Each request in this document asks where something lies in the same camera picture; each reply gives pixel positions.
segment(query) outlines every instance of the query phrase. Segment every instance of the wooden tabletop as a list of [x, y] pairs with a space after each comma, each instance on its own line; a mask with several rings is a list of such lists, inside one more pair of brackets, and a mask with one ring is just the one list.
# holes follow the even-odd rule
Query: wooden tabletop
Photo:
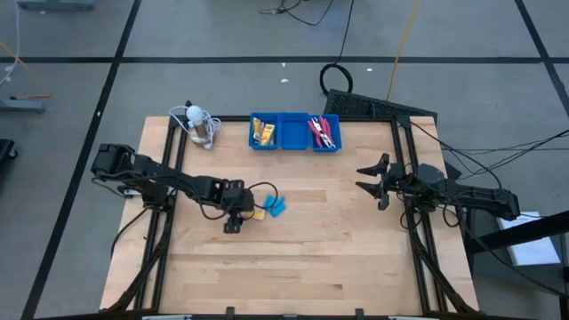
[[[432, 118], [413, 121], [437, 135]], [[147, 118], [137, 152], [160, 162], [167, 125], [167, 117]], [[377, 183], [356, 169], [377, 164], [382, 153], [396, 161], [390, 125], [341, 123], [343, 149], [335, 154], [253, 151], [247, 146], [248, 127], [224, 123], [212, 150], [188, 140], [182, 170], [242, 179], [247, 186], [270, 181], [285, 197], [286, 210], [277, 218], [248, 220], [240, 234], [226, 235], [225, 219], [206, 220], [197, 204], [180, 194], [160, 312], [223, 314], [226, 307], [235, 307], [238, 314], [353, 315], [355, 308], [363, 308], [367, 315], [420, 315], [409, 236], [399, 225], [403, 204], [393, 195], [389, 208], [379, 212], [377, 201], [354, 184]], [[405, 134], [400, 132], [408, 162]], [[444, 172], [438, 143], [414, 127], [413, 136], [419, 162]], [[258, 203], [271, 192], [253, 190]], [[127, 200], [121, 227], [140, 209], [140, 199]], [[212, 208], [206, 212], [219, 214]], [[149, 217], [117, 243], [102, 308], [115, 302], [140, 270]], [[440, 211], [431, 213], [431, 222], [441, 270], [477, 308], [460, 230], [448, 228]], [[437, 309], [432, 278], [425, 270], [431, 308]], [[153, 274], [145, 306], [154, 280]]]

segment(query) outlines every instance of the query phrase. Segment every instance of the pliers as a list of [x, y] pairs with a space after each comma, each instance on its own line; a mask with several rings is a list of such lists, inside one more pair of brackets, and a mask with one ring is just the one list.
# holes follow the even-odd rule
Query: pliers
[[319, 148], [322, 147], [322, 141], [326, 145], [327, 148], [336, 148], [334, 141], [332, 141], [332, 133], [330, 132], [330, 124], [328, 124], [328, 120], [319, 116], [318, 118], [313, 117], [309, 121], [309, 128], [316, 136], [317, 145]]

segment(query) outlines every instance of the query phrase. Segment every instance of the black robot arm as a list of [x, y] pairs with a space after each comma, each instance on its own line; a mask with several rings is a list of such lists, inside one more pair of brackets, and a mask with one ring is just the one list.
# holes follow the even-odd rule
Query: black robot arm
[[227, 212], [225, 233], [239, 233], [243, 223], [241, 212], [254, 209], [252, 192], [244, 187], [242, 180], [190, 176], [148, 156], [137, 155], [125, 145], [101, 144], [91, 172], [95, 179], [122, 182], [123, 188], [140, 192], [144, 205], [154, 209], [169, 205], [173, 189], [182, 191], [201, 205]]
[[424, 212], [433, 212], [441, 204], [456, 205], [471, 209], [480, 209], [497, 218], [514, 220], [520, 214], [517, 196], [506, 189], [478, 188], [463, 186], [445, 176], [437, 168], [421, 164], [417, 173], [404, 174], [401, 164], [391, 164], [389, 155], [383, 154], [380, 161], [372, 167], [358, 169], [357, 172], [381, 176], [378, 184], [356, 182], [356, 184], [380, 199], [379, 209], [389, 205], [388, 191], [411, 196], [413, 206]]

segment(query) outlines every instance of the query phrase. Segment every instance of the blue bin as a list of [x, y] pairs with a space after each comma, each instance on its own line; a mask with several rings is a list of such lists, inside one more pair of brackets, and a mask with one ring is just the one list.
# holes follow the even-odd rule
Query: blue bin
[[[252, 133], [253, 133], [253, 126], [252, 126], [252, 119], [256, 117], [258, 119], [260, 119], [263, 123], [265, 124], [274, 124], [275, 127], [275, 131], [273, 132], [273, 139], [274, 139], [274, 144], [272, 145], [267, 145], [267, 146], [262, 146], [260, 144], [257, 144], [254, 142], [253, 138], [252, 138]], [[249, 119], [249, 147], [255, 149], [255, 150], [275, 150], [278, 148], [278, 146], [280, 145], [280, 113], [276, 113], [276, 112], [257, 112], [257, 113], [251, 113], [251, 118]]]
[[280, 118], [280, 146], [284, 150], [306, 150], [310, 144], [308, 113], [284, 112]]
[[[310, 115], [309, 119], [313, 117], [318, 118], [319, 116], [320, 115]], [[312, 146], [314, 152], [336, 152], [341, 149], [340, 119], [338, 118], [338, 115], [322, 115], [322, 118], [326, 119], [328, 121], [328, 124], [330, 124], [330, 131], [332, 132], [331, 138], [334, 142], [334, 145], [336, 145], [336, 148], [319, 148], [316, 143], [317, 137], [315, 137], [314, 133], [312, 132], [309, 133], [310, 145]]]

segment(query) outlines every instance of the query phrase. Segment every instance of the gray floor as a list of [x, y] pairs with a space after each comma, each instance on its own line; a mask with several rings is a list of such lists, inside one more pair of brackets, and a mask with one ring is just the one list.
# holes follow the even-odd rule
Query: gray floor
[[[282, 16], [259, 15], [278, 1], [143, 0], [125, 56], [333, 56], [341, 46], [349, 2], [335, 1], [322, 24], [310, 28]], [[315, 20], [325, 0], [303, 3]], [[569, 56], [563, 0], [525, 4], [551, 56]], [[22, 12], [22, 56], [112, 57], [132, 0], [99, 0], [92, 12]], [[356, 1], [345, 54], [394, 55], [411, 0]], [[0, 41], [15, 45], [10, 1], [0, 4]], [[404, 56], [538, 57], [514, 1], [424, 0]], [[347, 63], [354, 92], [384, 99], [392, 65]], [[192, 99], [213, 114], [255, 110], [321, 112], [322, 63], [122, 64], [94, 148], [101, 142], [136, 147], [146, 116], [166, 115]], [[0, 317], [19, 318], [58, 215], [108, 64], [32, 64], [53, 86], [46, 113], [0, 113], [0, 137], [14, 139], [20, 157], [0, 186]], [[569, 65], [556, 65], [569, 82]], [[345, 88], [340, 75], [326, 76]], [[23, 68], [0, 96], [44, 93]], [[456, 148], [497, 148], [545, 138], [569, 117], [542, 64], [401, 64], [392, 100], [439, 114], [439, 135]], [[569, 147], [567, 140], [550, 146]], [[491, 163], [497, 156], [480, 156]], [[454, 159], [449, 161], [460, 167]], [[566, 151], [534, 152], [496, 173], [518, 194], [525, 211], [566, 210]], [[123, 202], [94, 187], [86, 168], [37, 316], [93, 312], [106, 279], [110, 242]], [[467, 181], [494, 186], [490, 176]], [[477, 258], [475, 286], [482, 310], [501, 316], [559, 318], [557, 299], [537, 292], [490, 257]]]

